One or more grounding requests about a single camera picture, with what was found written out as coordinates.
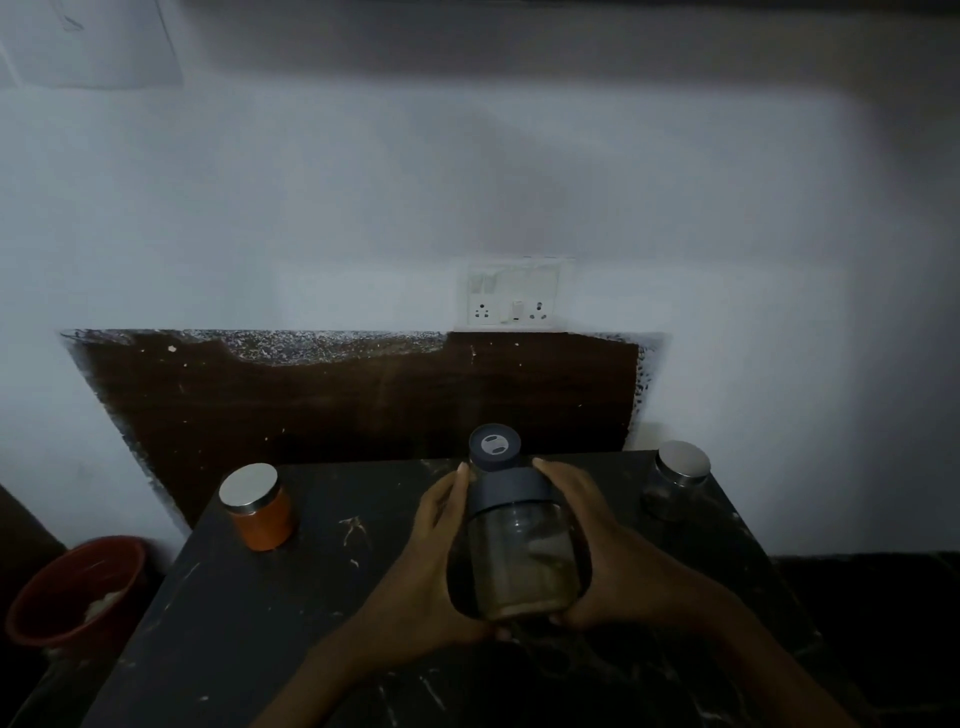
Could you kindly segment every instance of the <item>black marble countertop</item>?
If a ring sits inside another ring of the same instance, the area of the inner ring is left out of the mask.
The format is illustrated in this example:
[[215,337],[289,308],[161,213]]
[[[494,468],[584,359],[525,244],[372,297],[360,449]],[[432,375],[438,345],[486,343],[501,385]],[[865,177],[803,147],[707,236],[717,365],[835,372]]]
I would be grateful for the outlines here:
[[[665,524],[637,508],[650,452],[563,455],[617,517],[726,584],[865,724],[869,707],[711,479]],[[300,516],[253,553],[211,502],[86,716],[85,728],[246,726],[307,647],[353,613],[400,553],[420,495],[456,461],[280,469]],[[451,566],[451,592],[458,571]],[[514,643],[451,648],[357,687],[330,726],[762,725],[698,639],[640,626],[580,635],[549,625]]]

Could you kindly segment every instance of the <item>red bowl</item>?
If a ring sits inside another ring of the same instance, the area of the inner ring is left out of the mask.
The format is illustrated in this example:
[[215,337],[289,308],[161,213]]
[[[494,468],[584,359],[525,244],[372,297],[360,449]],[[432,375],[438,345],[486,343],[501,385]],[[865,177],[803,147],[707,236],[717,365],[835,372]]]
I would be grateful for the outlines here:
[[[133,536],[107,536],[67,551],[20,590],[7,612],[7,635],[29,647],[71,656],[119,654],[150,603],[147,551]],[[119,594],[84,622],[89,605]]]

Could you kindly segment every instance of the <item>left hand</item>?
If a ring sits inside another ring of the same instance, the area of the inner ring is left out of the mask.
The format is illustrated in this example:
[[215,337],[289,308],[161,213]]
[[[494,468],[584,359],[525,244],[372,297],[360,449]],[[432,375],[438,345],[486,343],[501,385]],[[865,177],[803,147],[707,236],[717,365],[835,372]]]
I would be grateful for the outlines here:
[[342,627],[365,671],[389,669],[493,634],[490,624],[458,612],[446,589],[446,560],[464,517],[468,480],[467,464],[461,463],[423,494],[407,545]]

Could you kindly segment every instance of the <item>forearm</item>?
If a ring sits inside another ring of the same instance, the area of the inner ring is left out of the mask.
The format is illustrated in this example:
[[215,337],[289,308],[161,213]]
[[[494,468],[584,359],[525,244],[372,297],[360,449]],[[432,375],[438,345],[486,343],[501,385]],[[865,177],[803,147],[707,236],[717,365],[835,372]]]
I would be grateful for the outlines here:
[[733,680],[782,728],[854,728],[843,708],[723,587],[700,625]]
[[250,728],[316,728],[366,674],[349,630],[335,630],[310,648],[297,672]]

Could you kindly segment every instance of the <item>dark blue jar lid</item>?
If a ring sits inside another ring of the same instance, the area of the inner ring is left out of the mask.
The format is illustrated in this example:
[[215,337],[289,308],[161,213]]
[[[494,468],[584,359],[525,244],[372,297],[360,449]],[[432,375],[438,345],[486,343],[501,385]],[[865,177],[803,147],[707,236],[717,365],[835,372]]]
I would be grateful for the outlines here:
[[467,520],[501,505],[537,501],[564,502],[560,491],[539,470],[510,468],[482,473],[467,492]]
[[470,462],[484,472],[514,467],[520,458],[520,436],[506,425],[480,425],[470,433]]

